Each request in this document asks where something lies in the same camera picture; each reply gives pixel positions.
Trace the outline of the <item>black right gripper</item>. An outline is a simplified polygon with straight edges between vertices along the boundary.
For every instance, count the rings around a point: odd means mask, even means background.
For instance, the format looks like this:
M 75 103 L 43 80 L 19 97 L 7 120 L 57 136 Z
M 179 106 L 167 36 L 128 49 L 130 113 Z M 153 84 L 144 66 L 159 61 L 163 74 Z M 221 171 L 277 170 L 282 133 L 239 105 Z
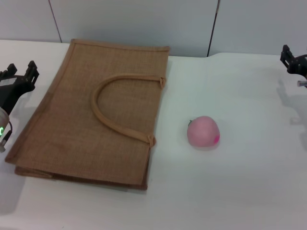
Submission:
M 280 61 L 287 68 L 287 72 L 307 78 L 307 55 L 294 57 L 288 45 L 283 45 Z

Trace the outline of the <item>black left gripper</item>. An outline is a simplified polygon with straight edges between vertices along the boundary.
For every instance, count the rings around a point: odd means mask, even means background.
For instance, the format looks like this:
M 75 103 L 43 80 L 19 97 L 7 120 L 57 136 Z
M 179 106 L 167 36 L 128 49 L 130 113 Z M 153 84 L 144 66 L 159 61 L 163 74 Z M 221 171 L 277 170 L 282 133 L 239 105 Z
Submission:
M 37 66 L 33 60 L 28 64 L 28 68 L 24 76 L 17 76 L 16 66 L 11 63 L 5 70 L 4 78 L 3 72 L 0 73 L 0 81 L 15 79 L 15 82 L 8 85 L 3 85 L 0 87 L 0 107 L 6 112 L 11 113 L 15 107 L 19 98 L 27 93 L 33 91 L 33 85 L 39 76 L 37 71 Z

